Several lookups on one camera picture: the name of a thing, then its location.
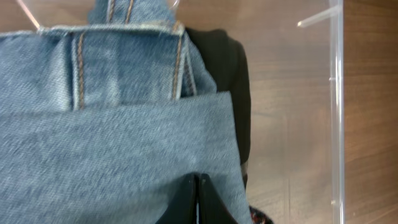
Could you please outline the blue denim jeans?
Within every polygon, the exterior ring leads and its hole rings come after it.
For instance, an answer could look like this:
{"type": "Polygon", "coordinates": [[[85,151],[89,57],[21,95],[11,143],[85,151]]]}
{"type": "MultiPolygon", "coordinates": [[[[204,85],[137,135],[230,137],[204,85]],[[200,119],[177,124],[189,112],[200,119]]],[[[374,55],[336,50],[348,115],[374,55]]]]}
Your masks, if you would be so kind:
{"type": "Polygon", "coordinates": [[[86,26],[1,34],[1,222],[156,223],[208,174],[251,223],[231,95],[166,1],[97,1],[86,26]]]}

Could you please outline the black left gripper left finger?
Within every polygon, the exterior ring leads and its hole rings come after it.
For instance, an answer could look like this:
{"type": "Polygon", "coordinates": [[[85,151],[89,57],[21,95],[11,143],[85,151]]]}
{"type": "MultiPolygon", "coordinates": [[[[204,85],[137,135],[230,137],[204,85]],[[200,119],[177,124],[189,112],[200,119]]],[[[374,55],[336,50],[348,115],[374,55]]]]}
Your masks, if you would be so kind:
{"type": "Polygon", "coordinates": [[[156,224],[194,224],[197,222],[197,177],[187,174],[156,224]]]}

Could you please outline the plaid flannel cloth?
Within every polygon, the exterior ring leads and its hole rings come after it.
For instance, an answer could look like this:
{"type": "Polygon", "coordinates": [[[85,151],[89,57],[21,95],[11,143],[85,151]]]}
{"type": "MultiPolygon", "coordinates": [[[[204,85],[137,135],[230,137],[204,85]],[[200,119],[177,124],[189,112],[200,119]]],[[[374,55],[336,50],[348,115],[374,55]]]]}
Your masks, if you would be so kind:
{"type": "Polygon", "coordinates": [[[274,224],[274,222],[261,210],[250,206],[251,219],[253,224],[274,224]]]}

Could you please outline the black garment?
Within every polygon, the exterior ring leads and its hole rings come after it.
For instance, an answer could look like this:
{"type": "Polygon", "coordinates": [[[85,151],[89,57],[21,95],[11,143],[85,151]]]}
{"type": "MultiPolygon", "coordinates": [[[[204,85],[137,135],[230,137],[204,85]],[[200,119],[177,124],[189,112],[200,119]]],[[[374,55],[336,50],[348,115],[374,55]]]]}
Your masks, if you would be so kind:
{"type": "Polygon", "coordinates": [[[186,28],[186,32],[197,47],[217,90],[231,94],[241,171],[244,184],[247,184],[251,150],[251,94],[244,47],[222,29],[200,31],[186,28]]]}

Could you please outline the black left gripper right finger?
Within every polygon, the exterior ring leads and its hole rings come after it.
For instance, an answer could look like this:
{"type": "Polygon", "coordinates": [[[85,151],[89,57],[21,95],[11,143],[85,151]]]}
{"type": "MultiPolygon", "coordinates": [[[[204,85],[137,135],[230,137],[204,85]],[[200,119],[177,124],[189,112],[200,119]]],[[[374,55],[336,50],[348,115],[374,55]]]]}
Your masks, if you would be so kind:
{"type": "Polygon", "coordinates": [[[198,203],[200,224],[238,224],[218,195],[208,174],[198,178],[198,203]]]}

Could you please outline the clear plastic storage bin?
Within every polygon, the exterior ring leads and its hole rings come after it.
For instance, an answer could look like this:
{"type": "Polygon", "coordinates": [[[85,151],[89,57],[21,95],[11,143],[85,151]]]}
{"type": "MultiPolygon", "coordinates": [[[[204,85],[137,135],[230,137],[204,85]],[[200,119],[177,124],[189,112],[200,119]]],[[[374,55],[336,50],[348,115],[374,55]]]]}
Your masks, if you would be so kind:
{"type": "MultiPolygon", "coordinates": [[[[96,2],[20,5],[35,32],[86,26],[96,2]]],[[[166,2],[185,31],[222,29],[244,47],[251,94],[251,150],[244,184],[249,207],[274,223],[342,223],[343,3],[166,2]]]]}

